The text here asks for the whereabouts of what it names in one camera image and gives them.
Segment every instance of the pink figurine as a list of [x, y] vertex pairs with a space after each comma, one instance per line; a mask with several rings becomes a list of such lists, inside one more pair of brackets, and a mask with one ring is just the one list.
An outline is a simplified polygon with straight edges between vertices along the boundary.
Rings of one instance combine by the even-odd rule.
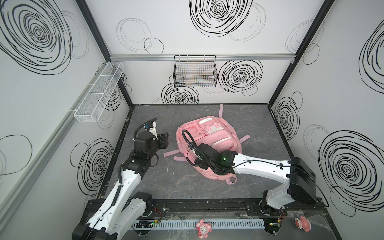
[[196, 224], [196, 229], [199, 231], [197, 235], [200, 239], [207, 238], [208, 233], [212, 232], [211, 224], [205, 223], [204, 219], [200, 220], [200, 222]]
[[297, 228], [304, 229], [306, 232], [309, 232], [312, 228], [311, 223], [303, 216], [300, 219], [295, 218], [295, 224]]

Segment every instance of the dark gray floor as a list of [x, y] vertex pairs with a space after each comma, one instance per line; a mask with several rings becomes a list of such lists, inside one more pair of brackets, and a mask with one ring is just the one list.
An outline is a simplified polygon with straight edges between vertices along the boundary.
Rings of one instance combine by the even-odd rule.
[[[163, 153], [177, 149], [176, 130], [183, 123], [206, 116], [218, 116], [219, 106], [136, 106], [113, 170], [106, 196], [118, 180], [117, 167], [133, 149], [133, 132], [143, 122], [158, 118], [157, 133], [169, 133], [169, 146], [159, 150], [159, 163], [149, 168], [137, 191], [152, 194], [154, 199], [185, 198], [261, 198], [263, 191], [280, 183], [248, 174], [238, 174], [237, 183], [211, 180], [198, 173], [187, 162], [174, 161]], [[239, 138], [249, 134], [242, 143], [243, 154], [264, 159], [287, 160], [289, 155], [266, 105], [224, 105], [223, 118], [236, 130]]]

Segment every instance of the black metal frame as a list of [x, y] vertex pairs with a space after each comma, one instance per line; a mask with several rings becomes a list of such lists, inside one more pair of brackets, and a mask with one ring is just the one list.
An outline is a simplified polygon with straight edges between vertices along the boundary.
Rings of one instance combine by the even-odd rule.
[[[283, 132], [281, 130], [281, 127], [276, 121], [276, 118], [274, 116], [274, 113], [271, 109], [271, 106], [275, 103], [276, 99], [278, 98], [279, 94], [281, 93], [282, 89], [284, 88], [286, 82], [288, 81], [289, 77], [293, 73], [293, 70], [296, 68], [297, 64], [299, 63], [302, 55], [304, 54], [306, 48], [308, 47], [310, 41], [312, 40], [313, 36], [317, 32], [318, 28], [320, 27], [321, 23], [323, 22], [325, 16], [327, 15], [328, 11], [332, 7], [332, 4], [335, 0], [325, 0], [323, 5], [321, 6], [318, 14], [316, 15], [316, 18], [314, 19], [310, 29], [308, 30], [306, 36], [304, 37], [303, 42], [301, 43], [300, 47], [297, 50], [295, 61], [287, 68], [285, 71], [279, 85], [277, 86], [274, 94], [272, 95], [269, 103], [255, 103], [255, 104], [226, 104], [226, 105], [267, 105], [268, 109], [271, 113], [271, 116], [275, 122], [275, 125], [280, 133], [281, 139], [284, 142], [284, 145], [290, 155], [290, 157], [293, 157], [293, 152], [285, 139]], [[100, 48], [101, 53], [103, 54], [106, 61], [110, 61], [110, 53], [108, 51], [108, 48], [101, 36], [100, 31], [97, 28], [97, 25], [92, 17], [92, 14], [85, 2], [85, 0], [76, 0], [80, 11], [82, 12], [85, 21], [87, 22], [90, 31], [92, 35], [94, 36], [97, 45]], [[104, 194], [106, 192], [109, 179], [112, 175], [112, 171], [114, 168], [114, 165], [116, 164], [118, 155], [120, 153], [120, 149], [124, 140], [124, 137], [126, 135], [126, 131], [129, 125], [129, 121], [131, 119], [133, 110], [135, 108], [135, 104], [132, 103], [128, 92], [123, 85], [121, 81], [118, 82], [118, 86], [130, 108], [126, 122], [122, 128], [122, 131], [120, 133], [118, 142], [116, 144], [113, 157], [111, 159], [111, 162], [108, 166], [107, 173], [104, 177], [102, 187], [99, 191], [97, 199], [93, 199], [88, 201], [88, 204], [86, 206], [86, 209], [83, 213], [83, 217], [81, 218], [80, 224], [86, 224], [87, 220], [99, 209], [101, 204], [104, 202]], [[173, 105], [173, 104], [156, 104], [156, 105]], [[201, 105], [219, 105], [219, 104], [201, 104]], [[259, 211], [253, 211], [252, 208], [256, 206], [256, 203], [260, 202], [261, 199], [154, 199], [154, 205], [157, 206], [158, 209], [160, 209], [163, 213], [163, 216], [167, 216], [167, 213], [169, 212], [202, 212], [202, 211], [239, 211], [239, 212], [247, 212], [248, 216], [262, 216], [263, 218], [274, 218], [275, 216], [265, 216], [261, 214]], [[331, 226], [335, 237], [337, 240], [341, 240], [341, 236], [338, 233], [336, 226], [334, 225], [327, 208], [325, 208], [320, 203], [317, 203], [314, 206], [308, 206], [303, 205], [297, 202], [293, 202], [286, 206], [286, 210], [321, 210], [324, 212], [326, 219]]]
[[312, 22], [312, 25], [310, 26], [307, 34], [305, 35], [303, 41], [301, 42], [299, 48], [297, 49], [296, 52], [296, 57], [295, 60], [292, 64], [290, 64], [285, 71], [279, 85], [277, 86], [275, 92], [273, 93], [271, 99], [269, 100], [269, 105], [272, 106], [276, 99], [278, 98], [279, 94], [283, 90], [285, 84], [287, 83], [288, 79], [292, 75], [293, 71], [295, 70], [297, 64], [299, 63], [301, 57], [305, 53], [308, 45], [311, 43], [312, 38], [316, 34], [317, 30], [319, 29], [321, 23], [323, 22], [325, 16], [328, 14], [329, 10], [331, 9], [333, 3], [335, 0], [325, 0], [323, 2], [323, 5], [321, 6], [319, 12], [317, 13], [315, 19]]

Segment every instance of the wire mesh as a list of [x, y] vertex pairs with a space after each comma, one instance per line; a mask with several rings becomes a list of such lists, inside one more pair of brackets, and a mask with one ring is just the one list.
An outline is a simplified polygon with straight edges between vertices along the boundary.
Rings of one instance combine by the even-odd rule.
[[122, 62], [107, 63], [74, 114], [79, 122], [99, 121], [123, 71]]
[[216, 87], [218, 73], [215, 60], [188, 61], [175, 56], [173, 80], [175, 87], [184, 84], [193, 87]]

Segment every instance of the white wire basket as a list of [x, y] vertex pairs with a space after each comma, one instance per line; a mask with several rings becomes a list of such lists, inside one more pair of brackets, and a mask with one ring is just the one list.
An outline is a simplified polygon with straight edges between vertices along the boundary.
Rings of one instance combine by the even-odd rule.
[[74, 117], [79, 122], [97, 122], [124, 71], [122, 62], [108, 62], [87, 93]]

